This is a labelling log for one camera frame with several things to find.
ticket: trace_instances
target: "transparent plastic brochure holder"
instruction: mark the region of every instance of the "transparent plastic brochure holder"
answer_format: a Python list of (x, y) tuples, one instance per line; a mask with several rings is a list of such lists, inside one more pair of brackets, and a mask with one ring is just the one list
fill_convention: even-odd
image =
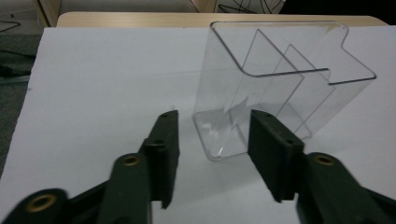
[(251, 109), (311, 137), (375, 74), (343, 49), (335, 21), (214, 22), (192, 115), (206, 156), (247, 152)]

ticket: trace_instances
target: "gray floor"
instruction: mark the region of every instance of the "gray floor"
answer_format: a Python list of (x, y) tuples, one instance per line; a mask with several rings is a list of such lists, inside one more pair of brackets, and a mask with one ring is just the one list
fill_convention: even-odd
[[(30, 2), (18, 1), (5, 5), (0, 1), (0, 32), (14, 24), (2, 21), (16, 21), (21, 25), (0, 33), (0, 50), (36, 54), (43, 27)], [(29, 71), (34, 60), (0, 52), (0, 64), (16, 70)], [(21, 113), (28, 77), (0, 77), (0, 175), (6, 161), (9, 144)]]

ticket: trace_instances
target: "white paper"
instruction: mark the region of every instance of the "white paper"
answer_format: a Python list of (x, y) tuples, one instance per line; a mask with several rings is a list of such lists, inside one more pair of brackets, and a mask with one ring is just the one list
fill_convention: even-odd
[[(154, 223), (298, 223), (274, 202), (248, 157), (205, 157), (191, 120), (206, 28), (46, 29), (0, 180), (0, 219), (40, 189), (69, 197), (102, 183), (163, 112), (179, 111), (174, 199)], [(351, 28), (346, 49), (378, 79), (308, 143), (364, 187), (396, 198), (396, 29)]]

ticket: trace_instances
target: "acrylic display stand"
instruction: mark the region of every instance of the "acrylic display stand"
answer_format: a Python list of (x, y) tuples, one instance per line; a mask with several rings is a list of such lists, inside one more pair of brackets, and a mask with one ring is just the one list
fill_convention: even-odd
[(343, 49), (335, 21), (214, 22), (192, 115), (206, 156), (247, 152), (250, 110), (310, 138), (375, 74)]

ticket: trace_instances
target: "screw hole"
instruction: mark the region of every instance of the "screw hole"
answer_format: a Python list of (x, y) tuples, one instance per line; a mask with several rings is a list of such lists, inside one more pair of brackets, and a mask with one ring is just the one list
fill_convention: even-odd
[(39, 195), (33, 198), (26, 206), (26, 211), (36, 213), (46, 210), (56, 202), (56, 196), (53, 194)]
[(317, 163), (322, 165), (334, 165), (332, 159), (327, 156), (316, 156), (315, 161), (317, 161)]
[(136, 156), (130, 156), (124, 159), (124, 164), (126, 166), (133, 166), (140, 162), (140, 159)]

